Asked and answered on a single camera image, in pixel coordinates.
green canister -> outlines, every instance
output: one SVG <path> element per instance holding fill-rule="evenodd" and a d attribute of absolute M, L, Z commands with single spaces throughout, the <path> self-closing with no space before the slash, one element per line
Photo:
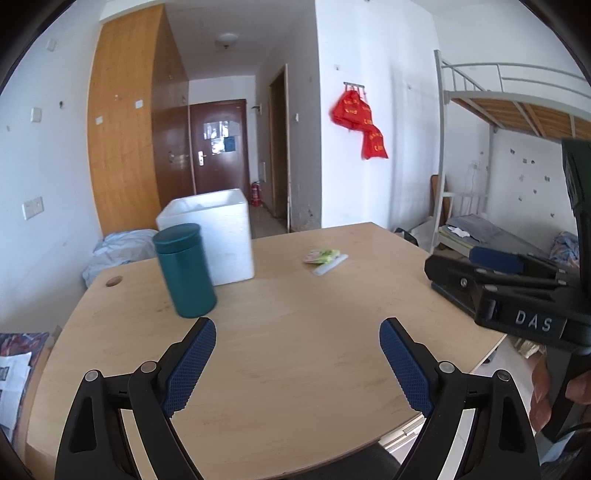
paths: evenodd
<path fill-rule="evenodd" d="M 217 297 L 209 277 L 201 227 L 175 225 L 154 235 L 154 246 L 174 308 L 184 318 L 211 312 Z"/>

blue gripper pad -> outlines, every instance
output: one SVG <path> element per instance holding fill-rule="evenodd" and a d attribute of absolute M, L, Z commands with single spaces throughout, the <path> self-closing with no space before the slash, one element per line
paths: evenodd
<path fill-rule="evenodd" d="M 474 247 L 470 250 L 470 262 L 508 275 L 523 273 L 523 263 L 515 254 L 499 252 L 490 248 Z"/>
<path fill-rule="evenodd" d="M 429 395 L 429 380 L 388 320 L 384 320 L 379 328 L 379 344 L 408 403 L 413 410 L 428 418 L 434 408 Z"/>
<path fill-rule="evenodd" d="M 162 410 L 168 418 L 187 405 L 215 345 L 216 327 L 208 319 L 168 377 L 166 400 L 162 403 Z"/>

wooden cabinet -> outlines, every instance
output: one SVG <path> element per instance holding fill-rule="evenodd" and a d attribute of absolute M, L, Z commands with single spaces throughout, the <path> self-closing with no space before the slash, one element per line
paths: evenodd
<path fill-rule="evenodd" d="M 104 235 L 154 228 L 191 195 L 189 81 L 163 5 L 103 25 L 88 98 L 88 151 Z"/>

table top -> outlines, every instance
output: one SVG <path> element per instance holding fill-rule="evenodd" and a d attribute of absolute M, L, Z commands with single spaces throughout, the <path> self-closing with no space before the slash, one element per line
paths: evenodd
<path fill-rule="evenodd" d="M 322 277 L 302 259 L 334 248 L 349 259 Z M 417 416 L 386 361 L 378 329 L 396 316 L 440 361 L 473 371 L 504 335 L 485 330 L 430 288 L 427 254 L 372 223 L 253 242 L 255 278 L 216 288 L 217 344 L 173 425 L 207 480 L 280 478 L 346 456 Z M 123 280 L 107 288 L 106 281 Z M 103 272 L 72 314 L 44 371 L 27 463 L 53 477 L 61 433 L 84 373 L 134 371 L 189 331 L 157 260 Z M 133 415 L 129 441 L 154 473 Z"/>

red drawstring bag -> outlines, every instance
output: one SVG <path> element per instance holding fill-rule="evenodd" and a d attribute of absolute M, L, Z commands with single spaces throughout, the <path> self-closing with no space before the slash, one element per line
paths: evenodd
<path fill-rule="evenodd" d="M 330 117 L 337 125 L 363 132 L 361 157 L 364 160 L 388 158 L 384 147 L 384 137 L 374 125 L 371 108 L 361 99 L 357 90 L 349 90 L 349 86 L 347 86 L 337 104 L 330 111 Z"/>

